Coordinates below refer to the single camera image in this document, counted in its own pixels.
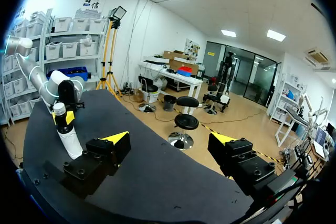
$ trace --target cardboard box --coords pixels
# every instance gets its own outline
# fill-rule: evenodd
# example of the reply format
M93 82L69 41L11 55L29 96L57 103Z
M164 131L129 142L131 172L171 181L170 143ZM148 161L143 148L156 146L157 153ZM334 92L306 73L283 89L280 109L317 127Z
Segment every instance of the cardboard box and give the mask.
M174 51L174 52L165 51L163 53L163 58L173 60L175 57L182 58L182 59L187 59L188 55L183 55L183 54L181 54L180 51Z
M175 71L177 71L180 67L189 67L192 68L192 75L195 76L197 75L198 72L198 65L197 64L189 64L189 63L184 63L184 62L180 62L177 60L170 60L169 61L169 65L171 69L174 69Z

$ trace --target wooden floor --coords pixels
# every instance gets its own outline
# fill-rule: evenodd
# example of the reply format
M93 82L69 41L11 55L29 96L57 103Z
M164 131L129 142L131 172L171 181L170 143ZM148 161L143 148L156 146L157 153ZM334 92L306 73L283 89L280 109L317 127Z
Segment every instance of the wooden floor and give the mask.
M206 84L202 85L201 92L198 97L200 101L202 100L203 94L206 93L206 87ZM187 95L188 89L181 90L180 92L167 89L166 92L176 97L180 97ZM266 115L266 108L253 101L235 95L234 93L230 93L229 96L231 101L229 107L225 109L224 113L220 113L218 111L217 115L209 115L204 112L203 108L198 108L194 111L193 115L200 121L200 123L207 125L221 134L233 138L244 137L254 144L255 150L274 158L280 158L279 151L287 147L292 142L292 139L287 138L282 147L278 148L274 134L276 133L279 124L269 120L269 117ZM155 114L138 111L137 109L139 103L132 102L129 96L124 96L121 99L121 102L137 118L139 118L163 139L167 140L170 133L179 131L178 127L174 127L175 123L173 120L177 115L177 112L164 111L162 109L163 104L161 102L158 101L155 103L157 108ZM5 140L16 165L23 161L21 157L23 156L23 143L27 123L28 120L21 120L8 129L7 127L3 127L3 133L5 133L7 138L16 146L16 158L14 158L14 147L8 140ZM193 131L188 131L188 134L194 140L194 146L183 152L200 164L222 174L215 160L207 151L209 133L210 131L201 125ZM262 156L262 158L268 162L271 161L266 157Z

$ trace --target computer screen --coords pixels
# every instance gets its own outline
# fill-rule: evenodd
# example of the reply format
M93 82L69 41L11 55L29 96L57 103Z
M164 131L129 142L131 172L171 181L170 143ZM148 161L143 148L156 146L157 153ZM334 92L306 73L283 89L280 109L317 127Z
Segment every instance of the computer screen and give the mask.
M323 147L325 139L326 139L327 133L319 127L317 129L316 137L315 137L315 142L317 142L319 145Z

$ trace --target yellow and black caution tape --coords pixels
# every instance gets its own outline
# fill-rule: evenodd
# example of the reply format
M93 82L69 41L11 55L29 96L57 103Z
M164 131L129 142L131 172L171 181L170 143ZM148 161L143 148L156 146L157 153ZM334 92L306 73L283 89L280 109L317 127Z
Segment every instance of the yellow and black caution tape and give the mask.
M223 134L218 133L217 131L214 131L213 129L209 128L208 126L204 125L203 123L201 123L201 126L205 127L207 130L209 130L209 131L211 131L211 132L214 132L214 133L219 134L219 135L223 135ZM258 154L264 156L264 157L267 157L267 158L269 158L269 159L275 161L275 162L282 163L282 161L279 160L279 159L270 157L270 156L268 156L268 155L266 155L266 154L264 154L264 153L261 153L261 152L259 152L259 151L256 151L256 152L257 152Z

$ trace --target air conditioner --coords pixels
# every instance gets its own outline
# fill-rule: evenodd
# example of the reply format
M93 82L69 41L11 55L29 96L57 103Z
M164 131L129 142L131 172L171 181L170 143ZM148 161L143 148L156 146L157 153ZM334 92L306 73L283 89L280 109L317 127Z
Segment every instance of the air conditioner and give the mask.
M305 52L306 55L317 64L328 64L328 58L317 47Z

